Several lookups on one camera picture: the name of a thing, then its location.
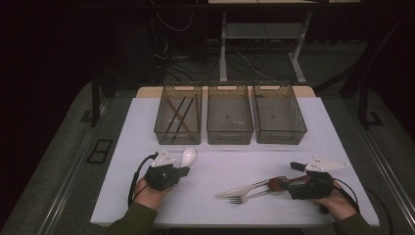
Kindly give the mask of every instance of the plastic bin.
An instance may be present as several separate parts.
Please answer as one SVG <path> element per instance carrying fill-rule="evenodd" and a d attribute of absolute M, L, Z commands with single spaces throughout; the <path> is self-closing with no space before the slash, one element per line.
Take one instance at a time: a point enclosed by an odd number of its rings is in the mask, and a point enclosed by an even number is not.
<path fill-rule="evenodd" d="M 211 82 L 207 99 L 207 142 L 249 145 L 254 125 L 246 83 Z"/>
<path fill-rule="evenodd" d="M 256 142 L 298 145 L 307 132 L 293 87 L 276 81 L 255 81 L 253 113 Z"/>
<path fill-rule="evenodd" d="M 201 144 L 202 94 L 200 82 L 174 82 L 163 87 L 154 129 L 159 144 Z"/>

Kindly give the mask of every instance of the cable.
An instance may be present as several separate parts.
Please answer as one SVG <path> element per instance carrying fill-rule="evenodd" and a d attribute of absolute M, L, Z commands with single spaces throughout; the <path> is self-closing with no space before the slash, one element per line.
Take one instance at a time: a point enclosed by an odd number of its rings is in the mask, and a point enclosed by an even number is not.
<path fill-rule="evenodd" d="M 134 199 L 141 193 L 143 192 L 143 190 L 145 190 L 147 188 L 147 186 L 149 186 L 148 184 L 146 184 L 146 186 L 144 186 L 142 189 L 140 189 L 140 191 L 138 191 L 138 193 L 136 193 L 134 195 L 134 197 L 132 198 L 132 201 L 134 201 Z"/>
<path fill-rule="evenodd" d="M 178 76 L 176 76 L 175 74 L 173 74 L 172 72 L 169 71 L 165 71 L 165 73 L 171 75 L 172 77 L 174 77 L 177 81 L 183 81 L 182 79 L 180 79 Z"/>
<path fill-rule="evenodd" d="M 194 79 L 193 79 L 193 77 L 192 77 L 192 75 L 191 74 L 189 74 L 189 73 L 187 73 L 186 71 L 184 71 L 184 70 L 180 70 L 180 69 L 177 69 L 177 68 L 172 68 L 172 67 L 169 67 L 169 68 L 167 68 L 167 69 L 171 69 L 171 70 L 174 70 L 174 71 L 179 71 L 179 72 L 181 72 L 181 73 L 183 73 L 183 74 L 185 74 L 191 81 L 195 81 Z"/>
<path fill-rule="evenodd" d="M 171 64 L 171 65 L 172 65 L 172 66 L 176 66 L 176 67 L 180 67 L 180 68 L 182 68 L 183 70 L 185 70 L 185 71 L 187 71 L 187 72 L 189 72 L 189 73 L 192 73 L 192 74 L 209 74 L 209 73 L 211 73 L 211 72 L 214 70 L 214 68 L 216 68 L 218 61 L 219 61 L 219 60 L 214 60 L 214 65 L 213 65 L 213 67 L 212 67 L 210 70 L 207 70 L 207 71 L 198 71 L 198 72 L 195 72 L 195 71 L 189 70 L 189 69 L 187 69 L 187 68 L 185 68 L 185 67 L 183 67 L 183 66 L 179 66 L 179 65 L 177 65 L 177 64 Z"/>
<path fill-rule="evenodd" d="M 385 213 L 387 214 L 387 218 L 388 218 L 388 223 L 390 226 L 390 235 L 393 235 L 393 224 L 392 224 L 392 217 L 390 212 L 388 211 L 385 203 L 381 200 L 381 198 L 379 198 L 379 196 L 373 192 L 370 188 L 366 187 L 365 185 L 362 185 L 364 189 L 366 189 L 367 191 L 369 191 L 377 200 L 378 202 L 381 204 L 382 208 L 384 209 Z"/>
<path fill-rule="evenodd" d="M 236 63 L 236 64 L 240 64 L 240 63 L 238 63 L 237 61 L 235 61 L 233 58 L 229 57 L 229 55 L 226 55 L 226 62 L 227 62 L 227 65 L 229 65 L 230 67 L 232 67 L 235 71 L 238 71 L 238 72 L 241 72 L 241 73 L 245 73 L 245 74 L 254 73 L 254 71 L 250 67 L 247 67 L 246 65 L 242 65 L 242 66 L 243 67 L 250 68 L 250 70 L 244 71 L 244 70 L 240 70 L 240 69 L 236 68 L 235 65 L 234 65 L 234 63 Z"/>
<path fill-rule="evenodd" d="M 305 63 L 303 63 L 302 66 L 300 66 L 300 69 L 299 70 L 295 70 L 294 71 L 294 74 L 297 74 L 299 71 L 303 71 L 304 68 L 306 67 L 306 65 L 308 65 L 311 61 L 313 61 L 315 59 L 315 57 L 318 56 L 325 48 L 326 48 L 326 44 L 323 44 L 323 46 L 317 51 L 317 53 L 315 53 L 314 55 L 312 55 L 311 58 L 308 59 L 308 61 L 306 61 Z M 293 78 L 293 76 L 291 74 L 288 74 L 288 73 L 278 75 L 277 77 L 282 77 L 282 76 L 289 76 L 289 77 Z"/>
<path fill-rule="evenodd" d="M 159 18 L 159 20 L 162 22 L 162 24 L 164 24 L 165 26 L 167 26 L 168 28 L 170 28 L 171 30 L 174 30 L 174 31 L 178 31 L 178 32 L 180 32 L 180 31 L 185 31 L 185 30 L 187 30 L 191 25 L 192 25 L 192 21 L 193 21 L 193 15 L 194 15 L 194 12 L 192 12 L 192 14 L 190 15 L 190 20 L 189 20 L 189 24 L 186 26 L 186 27 L 184 27 L 184 28 L 180 28 L 180 29 L 178 29 L 178 28 L 175 28 L 175 27 L 172 27 L 172 26 L 170 26 L 168 23 L 166 23 L 162 18 L 161 18 L 161 16 L 160 16 L 160 14 L 159 14 L 159 12 L 156 12 L 156 15 L 157 15 L 157 17 Z"/>
<path fill-rule="evenodd" d="M 250 63 L 250 62 L 248 62 L 248 65 L 247 65 L 247 63 L 246 63 L 247 58 L 244 57 L 244 56 L 241 56 L 242 54 L 240 52 L 238 52 L 238 50 L 234 46 L 232 47 L 232 52 L 239 53 L 238 58 L 240 58 L 243 61 L 243 63 L 238 62 L 238 61 L 234 60 L 232 57 L 230 57 L 229 54 L 227 54 L 227 59 L 230 62 L 230 66 L 232 66 L 232 68 L 234 68 L 236 71 L 240 71 L 242 73 L 253 73 L 252 69 L 262 70 L 263 68 L 265 68 L 265 62 L 262 59 L 260 59 L 258 56 L 251 55 L 252 57 L 254 57 L 255 59 L 257 59 L 260 62 L 260 66 L 259 67 L 254 67 L 253 64 Z M 238 70 L 236 67 L 234 67 L 232 65 L 232 62 L 235 63 L 235 64 L 238 64 L 241 67 L 249 68 L 250 71 Z"/>
<path fill-rule="evenodd" d="M 346 184 L 346 183 L 344 183 L 343 181 L 341 181 L 340 179 L 338 179 L 338 178 L 333 178 L 334 180 L 336 180 L 336 181 L 339 181 L 339 182 L 341 182 L 341 183 L 343 183 L 344 184 L 344 186 L 346 186 L 349 190 L 350 190 L 350 192 L 353 194 L 353 196 L 354 196 L 354 200 L 356 201 L 356 203 L 358 204 L 358 202 L 357 202 L 357 196 L 356 196 L 356 194 L 354 193 L 354 191 L 350 188 L 350 186 L 348 186 L 348 184 Z"/>
<path fill-rule="evenodd" d="M 217 38 L 207 39 L 207 43 L 216 43 L 217 45 L 220 44 L 220 40 Z"/>
<path fill-rule="evenodd" d="M 242 55 L 240 52 L 238 52 L 238 51 L 235 51 L 236 53 L 238 53 L 239 55 L 241 55 L 241 57 L 242 58 L 244 58 L 244 60 L 248 63 L 248 65 L 250 65 L 250 67 L 256 72 L 256 73 L 258 73 L 259 75 L 261 75 L 261 76 L 263 76 L 263 77 L 266 77 L 266 78 L 268 78 L 268 79 L 271 79 L 271 80 L 274 80 L 274 81 L 276 81 L 276 79 L 274 79 L 274 78 L 272 78 L 272 77 L 270 77 L 270 76 L 267 76 L 267 75 L 265 75 L 265 74 L 262 74 L 262 73 L 260 73 L 258 70 L 256 70 L 254 67 L 253 67 L 253 65 L 251 65 L 251 63 L 247 60 L 247 58 L 244 56 L 244 55 Z"/>
<path fill-rule="evenodd" d="M 158 57 L 158 58 L 160 58 L 160 59 L 163 59 L 163 60 L 167 60 L 168 59 L 168 55 L 166 55 L 165 54 L 165 52 L 167 51 L 167 49 L 168 49 L 168 44 L 167 44 L 167 42 L 164 40 L 164 39 L 162 39 L 161 37 L 160 37 L 160 39 L 164 42 L 164 49 L 160 52 L 160 54 L 162 54 L 162 56 L 161 55 L 159 55 L 159 53 L 154 53 L 154 56 L 155 57 Z"/>
<path fill-rule="evenodd" d="M 339 191 L 339 193 L 341 193 L 350 203 L 351 206 L 354 207 L 354 209 L 357 212 L 360 212 L 360 207 L 359 204 L 357 203 L 357 201 L 355 201 L 343 188 L 339 188 L 333 185 L 333 188 L 336 189 L 337 191 Z"/>
<path fill-rule="evenodd" d="M 134 173 L 134 177 L 132 178 L 132 181 L 131 181 L 131 186 L 130 186 L 130 190 L 129 190 L 129 193 L 128 193 L 128 200 L 127 200 L 127 202 L 128 202 L 128 206 L 130 206 L 131 204 L 132 204 L 132 201 L 134 200 L 134 198 L 137 196 L 137 195 L 135 195 L 134 194 L 134 190 L 135 190 L 135 186 L 136 186 L 136 184 L 137 184 L 137 180 L 138 180 L 138 176 L 140 175 L 140 170 L 141 170 L 141 168 L 143 167 L 143 165 L 144 165 L 144 163 L 146 162 L 146 161 L 148 161 L 148 160 L 154 160 L 156 157 L 157 157 L 157 155 L 158 155 L 159 153 L 158 152 L 156 152 L 155 154 L 153 154 L 153 155 L 150 155 L 149 157 L 147 157 L 147 158 L 145 158 L 144 160 L 143 160 L 143 162 L 141 162 L 140 163 L 140 166 L 138 166 L 138 169 L 137 169 L 137 171 Z"/>

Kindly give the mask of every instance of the chopstick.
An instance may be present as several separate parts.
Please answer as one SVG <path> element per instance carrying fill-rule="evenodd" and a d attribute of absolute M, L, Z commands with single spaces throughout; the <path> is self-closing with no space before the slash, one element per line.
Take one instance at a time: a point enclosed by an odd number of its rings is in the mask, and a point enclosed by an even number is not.
<path fill-rule="evenodd" d="M 181 119 L 179 126 L 177 126 L 176 133 L 179 132 L 179 129 L 180 129 L 182 124 L 183 124 L 183 126 L 186 126 L 186 124 L 184 123 L 184 118 L 186 118 L 186 115 L 189 112 L 190 107 L 192 106 L 192 102 L 193 102 L 194 99 L 195 98 L 192 98 L 192 100 L 190 100 L 189 106 L 187 107 L 186 111 L 184 112 L 183 119 Z"/>
<path fill-rule="evenodd" d="M 184 102 L 184 100 L 186 99 L 186 97 L 183 97 L 183 100 L 180 102 L 180 105 L 179 105 L 179 107 L 177 108 L 177 110 L 174 108 L 174 105 L 171 103 L 171 101 L 170 101 L 170 99 L 168 99 L 168 97 L 167 97 L 167 103 L 168 103 L 168 105 L 173 109 L 173 111 L 174 111 L 174 116 L 173 116 L 173 119 L 171 120 L 171 122 L 170 122 L 170 124 L 168 125 L 168 127 L 167 127 L 167 130 L 165 131 L 165 132 L 168 132 L 169 130 L 170 130 L 170 128 L 171 128 L 171 126 L 173 125 L 173 121 L 174 121 L 174 119 L 176 118 L 176 117 L 180 117 L 179 119 L 180 119 L 180 123 L 183 123 L 183 118 L 181 117 L 181 115 L 180 114 L 178 114 L 178 111 L 180 110 L 180 108 L 182 107 L 182 105 L 183 105 L 183 102 Z"/>

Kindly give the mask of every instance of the utensil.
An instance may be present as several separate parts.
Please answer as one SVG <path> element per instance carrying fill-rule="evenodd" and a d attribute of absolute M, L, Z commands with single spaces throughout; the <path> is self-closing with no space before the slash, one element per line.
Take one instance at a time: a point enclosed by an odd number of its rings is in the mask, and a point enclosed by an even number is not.
<path fill-rule="evenodd" d="M 171 101 L 170 101 L 170 99 L 168 99 L 168 97 L 167 97 L 167 103 L 168 103 L 168 105 L 171 107 L 171 109 L 174 111 L 174 117 L 179 118 L 179 120 L 180 120 L 180 124 L 183 124 L 184 128 L 186 129 L 186 131 L 188 131 L 188 132 L 189 132 L 189 128 L 187 127 L 186 123 L 184 122 L 183 117 L 182 117 L 182 116 L 179 114 L 179 112 L 178 112 L 178 110 L 180 109 L 181 105 L 182 105 L 182 104 L 183 104 L 183 102 L 184 102 L 184 99 L 186 99 L 186 98 L 183 98 L 183 100 L 182 100 L 182 102 L 180 103 L 180 106 L 179 106 L 179 108 L 178 108 L 177 110 L 176 110 L 176 108 L 174 108 L 173 103 L 171 103 Z"/>
<path fill-rule="evenodd" d="M 195 99 L 195 98 L 192 98 L 192 99 L 190 100 L 190 103 L 189 103 L 189 105 L 187 106 L 186 111 L 184 112 L 183 118 L 180 120 L 180 123 L 179 123 L 179 125 L 177 126 L 176 133 L 177 133 L 177 132 L 179 132 L 179 129 L 180 129 L 180 127 L 181 127 L 182 125 L 186 128 L 186 131 L 189 131 L 189 128 L 188 128 L 188 127 L 187 127 L 187 125 L 184 123 L 184 118 L 186 118 L 187 113 L 189 112 L 189 109 L 190 109 L 190 107 L 192 106 L 192 102 L 193 102 L 193 100 L 194 100 L 194 99 Z"/>
<path fill-rule="evenodd" d="M 233 189 L 227 192 L 223 192 L 220 194 L 215 195 L 216 198 L 229 198 L 229 197 L 238 197 L 241 195 L 246 195 L 248 194 L 248 192 L 250 192 L 251 190 L 253 190 L 254 188 L 257 188 L 259 186 L 262 185 L 266 185 L 269 182 L 270 179 L 264 180 L 264 181 L 260 181 L 257 182 L 255 184 L 250 184 L 241 188 L 237 188 L 237 189 Z"/>
<path fill-rule="evenodd" d="M 176 110 L 176 109 L 174 108 L 173 104 L 171 103 L 171 101 L 170 101 L 170 100 L 168 99 L 168 97 L 167 97 L 167 102 L 168 102 L 168 104 L 169 104 L 169 105 L 170 105 L 170 107 L 174 110 L 174 116 L 173 116 L 173 118 L 171 119 L 171 122 L 170 122 L 170 124 L 168 125 L 167 130 L 165 131 L 166 133 L 170 130 L 171 126 L 173 125 L 173 123 L 174 123 L 174 119 L 177 117 L 178 112 L 179 112 L 180 108 L 182 107 L 183 102 L 184 102 L 184 100 L 185 100 L 185 99 L 186 99 L 186 97 L 183 97 L 182 101 L 180 102 L 179 107 L 178 107 L 178 108 L 177 108 L 177 110 Z"/>
<path fill-rule="evenodd" d="M 252 195 L 240 195 L 240 196 L 236 196 L 236 197 L 229 197 L 229 200 L 231 202 L 231 204 L 244 204 L 248 201 L 248 199 L 254 198 L 254 197 L 258 197 L 264 194 L 268 194 L 268 193 L 272 193 L 274 192 L 274 190 L 272 189 L 268 189 L 259 193 L 255 193 Z"/>
<path fill-rule="evenodd" d="M 189 166 L 196 158 L 196 150 L 193 148 L 187 148 L 182 155 L 180 167 Z"/>

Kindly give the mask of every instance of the wrist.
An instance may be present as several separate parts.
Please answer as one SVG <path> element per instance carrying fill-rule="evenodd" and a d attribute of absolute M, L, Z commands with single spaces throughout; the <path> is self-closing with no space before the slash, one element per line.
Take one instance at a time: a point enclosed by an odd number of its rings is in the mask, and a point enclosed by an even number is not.
<path fill-rule="evenodd" d="M 161 203 L 161 197 L 158 195 L 137 195 L 133 202 L 156 211 Z"/>
<path fill-rule="evenodd" d="M 357 214 L 356 209 L 349 203 L 329 203 L 326 208 L 335 220 L 343 220 Z"/>

